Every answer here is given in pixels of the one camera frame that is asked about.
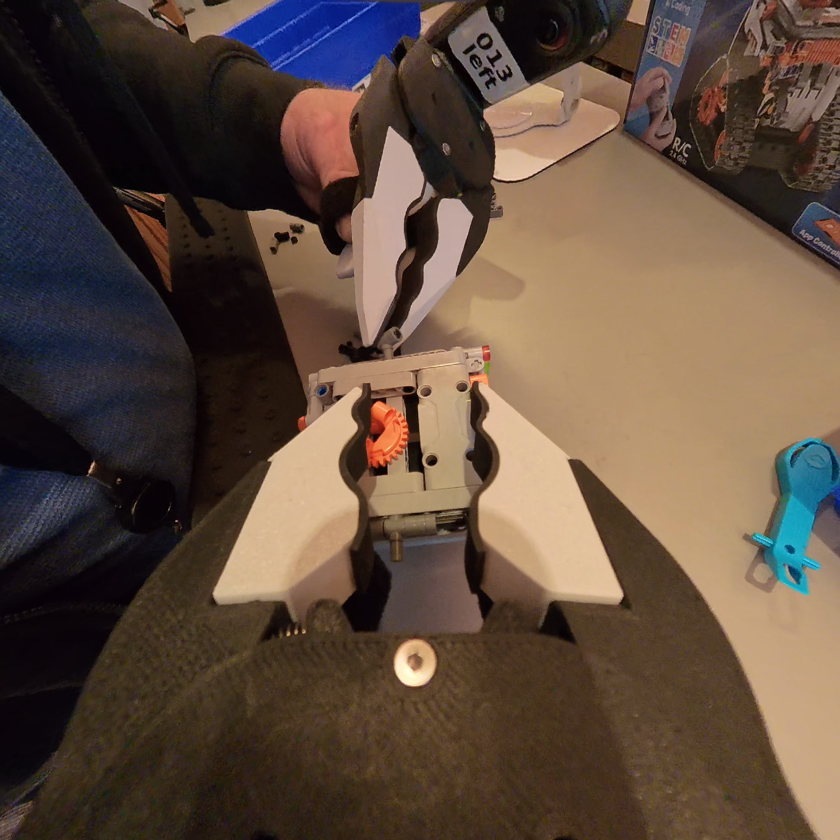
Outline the grey orange brick assembly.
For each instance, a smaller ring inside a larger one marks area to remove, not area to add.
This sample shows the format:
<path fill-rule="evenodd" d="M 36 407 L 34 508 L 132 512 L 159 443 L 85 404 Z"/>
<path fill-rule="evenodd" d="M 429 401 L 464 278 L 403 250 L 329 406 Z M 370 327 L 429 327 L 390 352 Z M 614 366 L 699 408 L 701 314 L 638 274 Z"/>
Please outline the grey orange brick assembly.
<path fill-rule="evenodd" d="M 490 347 L 455 347 L 395 354 L 333 366 L 309 375 L 302 431 L 354 387 L 371 388 L 369 466 L 360 480 L 374 541 L 390 543 L 391 560 L 404 544 L 441 538 L 466 527 L 479 479 L 472 465 L 471 386 L 487 383 Z"/>

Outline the blue plastic bin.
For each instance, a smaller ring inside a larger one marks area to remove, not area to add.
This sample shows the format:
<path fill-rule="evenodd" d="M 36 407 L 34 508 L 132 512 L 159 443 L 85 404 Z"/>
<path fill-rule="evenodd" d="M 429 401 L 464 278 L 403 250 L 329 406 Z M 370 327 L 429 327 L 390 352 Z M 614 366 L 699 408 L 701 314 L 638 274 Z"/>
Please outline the blue plastic bin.
<path fill-rule="evenodd" d="M 224 37 L 252 48 L 275 71 L 352 89 L 400 38 L 420 30 L 419 3 L 279 1 Z"/>

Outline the person's left hand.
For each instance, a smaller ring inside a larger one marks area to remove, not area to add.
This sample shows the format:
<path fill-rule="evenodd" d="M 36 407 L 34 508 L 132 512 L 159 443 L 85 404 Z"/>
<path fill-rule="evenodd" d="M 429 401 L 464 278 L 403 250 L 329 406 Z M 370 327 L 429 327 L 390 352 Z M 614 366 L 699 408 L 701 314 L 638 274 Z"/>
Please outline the person's left hand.
<path fill-rule="evenodd" d="M 321 213 L 323 190 L 359 174 L 350 140 L 351 114 L 359 91 L 307 85 L 296 91 L 283 115 L 280 146 L 292 192 L 276 208 L 292 213 L 302 205 Z"/>

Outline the teal brick separator tool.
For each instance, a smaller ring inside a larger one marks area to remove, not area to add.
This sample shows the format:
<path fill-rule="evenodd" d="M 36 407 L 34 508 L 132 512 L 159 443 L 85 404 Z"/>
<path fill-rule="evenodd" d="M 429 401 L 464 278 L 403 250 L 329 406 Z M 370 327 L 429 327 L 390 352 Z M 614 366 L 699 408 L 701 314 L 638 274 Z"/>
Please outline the teal brick separator tool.
<path fill-rule="evenodd" d="M 822 564 L 808 556 L 813 529 L 823 504 L 838 506 L 838 454 L 827 441 L 809 437 L 782 450 L 774 461 L 779 499 L 767 532 L 746 533 L 744 538 L 760 549 L 770 577 L 761 582 L 748 578 L 763 592 L 783 584 L 803 595 L 810 593 L 808 571 Z"/>

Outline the robot building kit box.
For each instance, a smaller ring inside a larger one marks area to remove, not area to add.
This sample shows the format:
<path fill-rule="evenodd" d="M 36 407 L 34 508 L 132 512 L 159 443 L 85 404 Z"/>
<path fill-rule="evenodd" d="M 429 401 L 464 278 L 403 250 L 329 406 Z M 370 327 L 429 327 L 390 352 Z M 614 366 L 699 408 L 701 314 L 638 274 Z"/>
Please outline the robot building kit box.
<path fill-rule="evenodd" d="M 651 2 L 624 129 L 839 266 L 839 2 Z"/>

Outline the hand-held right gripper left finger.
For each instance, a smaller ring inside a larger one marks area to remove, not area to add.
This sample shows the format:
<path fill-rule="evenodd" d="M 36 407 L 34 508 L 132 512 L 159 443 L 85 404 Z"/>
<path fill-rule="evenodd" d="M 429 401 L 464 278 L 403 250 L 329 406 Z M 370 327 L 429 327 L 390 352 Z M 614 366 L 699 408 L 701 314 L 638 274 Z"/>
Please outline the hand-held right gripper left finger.
<path fill-rule="evenodd" d="M 216 604 L 284 602 L 304 618 L 365 590 L 365 386 L 353 388 L 269 460 L 221 573 Z"/>

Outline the grey axle connector piece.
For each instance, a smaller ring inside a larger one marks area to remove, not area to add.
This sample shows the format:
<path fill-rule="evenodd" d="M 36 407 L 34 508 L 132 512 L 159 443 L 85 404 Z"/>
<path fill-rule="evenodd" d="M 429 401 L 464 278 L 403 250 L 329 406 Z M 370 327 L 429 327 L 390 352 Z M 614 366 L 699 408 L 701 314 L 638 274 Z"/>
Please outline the grey axle connector piece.
<path fill-rule="evenodd" d="M 342 343 L 339 346 L 339 353 L 352 364 L 368 361 L 382 361 L 394 358 L 399 354 L 399 348 L 403 343 L 403 333 L 398 328 L 386 330 L 381 336 L 378 344 L 370 346 L 356 346 L 352 342 Z"/>

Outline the black perforated panel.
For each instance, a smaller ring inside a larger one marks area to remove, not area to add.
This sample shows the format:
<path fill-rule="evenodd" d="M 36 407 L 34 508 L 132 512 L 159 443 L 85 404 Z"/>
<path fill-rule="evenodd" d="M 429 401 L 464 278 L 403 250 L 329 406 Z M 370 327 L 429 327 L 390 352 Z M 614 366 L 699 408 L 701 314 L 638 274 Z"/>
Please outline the black perforated panel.
<path fill-rule="evenodd" d="M 194 520 L 298 433 L 304 395 L 246 213 L 204 199 L 203 238 L 165 200 L 175 319 L 197 381 Z"/>

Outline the white desk stand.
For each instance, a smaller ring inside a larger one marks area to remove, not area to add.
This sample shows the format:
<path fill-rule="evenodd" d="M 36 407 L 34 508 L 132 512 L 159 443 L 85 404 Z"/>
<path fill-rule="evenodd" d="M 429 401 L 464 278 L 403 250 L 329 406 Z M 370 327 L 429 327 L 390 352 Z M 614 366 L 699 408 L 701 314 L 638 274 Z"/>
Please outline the white desk stand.
<path fill-rule="evenodd" d="M 620 115 L 588 99 L 595 71 L 580 63 L 489 107 L 497 182 L 523 182 L 613 131 Z"/>

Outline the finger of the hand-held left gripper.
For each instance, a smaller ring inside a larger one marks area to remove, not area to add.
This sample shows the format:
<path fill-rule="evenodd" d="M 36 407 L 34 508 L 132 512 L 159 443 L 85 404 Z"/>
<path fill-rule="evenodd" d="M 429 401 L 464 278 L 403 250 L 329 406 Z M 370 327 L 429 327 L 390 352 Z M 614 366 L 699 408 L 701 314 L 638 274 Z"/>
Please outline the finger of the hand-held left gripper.
<path fill-rule="evenodd" d="M 406 213 L 425 183 L 412 145 L 389 127 L 372 197 L 363 198 L 351 216 L 355 303 L 366 346 L 377 341 L 396 298 Z"/>
<path fill-rule="evenodd" d="M 472 219 L 460 200 L 441 197 L 408 218 L 409 260 L 395 305 L 395 325 L 404 340 L 454 282 Z"/>

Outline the person's black jacket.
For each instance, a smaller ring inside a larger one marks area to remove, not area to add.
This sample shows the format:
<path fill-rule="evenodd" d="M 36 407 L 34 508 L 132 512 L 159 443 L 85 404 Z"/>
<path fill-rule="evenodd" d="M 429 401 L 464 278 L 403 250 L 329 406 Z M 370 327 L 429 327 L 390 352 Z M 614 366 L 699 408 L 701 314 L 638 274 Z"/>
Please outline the person's black jacket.
<path fill-rule="evenodd" d="M 219 42 L 166 34 L 120 2 L 2 2 L 2 93 L 166 303 L 117 188 L 169 193 L 213 234 L 194 200 L 217 192 Z"/>

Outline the person's left forearm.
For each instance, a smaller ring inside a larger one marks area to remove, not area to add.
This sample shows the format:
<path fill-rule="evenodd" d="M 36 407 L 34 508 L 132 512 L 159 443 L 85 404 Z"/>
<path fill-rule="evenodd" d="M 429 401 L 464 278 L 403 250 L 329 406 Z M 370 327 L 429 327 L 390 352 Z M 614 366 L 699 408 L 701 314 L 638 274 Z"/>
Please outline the person's left forearm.
<path fill-rule="evenodd" d="M 218 36 L 195 42 L 203 60 L 187 182 L 194 196 L 233 209 L 274 209 L 314 222 L 315 211 L 294 186 L 280 127 L 292 99 L 323 84 L 276 72 L 251 48 Z"/>

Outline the black round knob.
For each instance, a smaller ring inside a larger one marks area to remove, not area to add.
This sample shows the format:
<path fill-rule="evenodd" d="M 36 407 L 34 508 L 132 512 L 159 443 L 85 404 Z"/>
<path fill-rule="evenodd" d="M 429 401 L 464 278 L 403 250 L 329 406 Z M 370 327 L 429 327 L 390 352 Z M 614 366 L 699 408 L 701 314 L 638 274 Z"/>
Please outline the black round knob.
<path fill-rule="evenodd" d="M 175 489 L 171 482 L 137 476 L 94 460 L 87 473 L 110 499 L 120 524 L 135 533 L 148 533 L 175 522 Z"/>

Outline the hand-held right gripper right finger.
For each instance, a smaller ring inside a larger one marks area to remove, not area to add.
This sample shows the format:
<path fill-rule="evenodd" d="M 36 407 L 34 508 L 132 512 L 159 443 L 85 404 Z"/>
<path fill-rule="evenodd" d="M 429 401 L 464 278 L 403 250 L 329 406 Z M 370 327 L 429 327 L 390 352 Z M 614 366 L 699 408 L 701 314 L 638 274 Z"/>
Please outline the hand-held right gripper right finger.
<path fill-rule="evenodd" d="M 487 384 L 470 396 L 479 488 L 466 578 L 479 602 L 514 602 L 541 623 L 553 602 L 618 605 L 623 589 L 564 451 Z"/>

